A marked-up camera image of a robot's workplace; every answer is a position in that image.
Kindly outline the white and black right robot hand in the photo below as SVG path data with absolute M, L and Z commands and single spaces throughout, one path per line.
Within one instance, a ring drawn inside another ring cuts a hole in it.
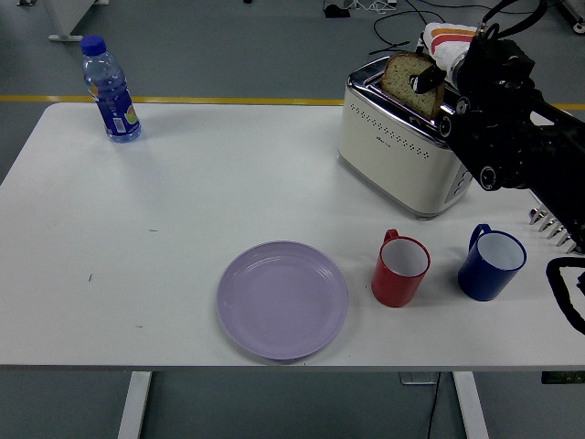
M 458 88 L 457 76 L 475 35 L 475 27 L 429 23 L 421 34 L 421 41 L 429 51 L 432 62 L 422 73 L 409 79 L 411 88 L 422 94 L 444 80 Z

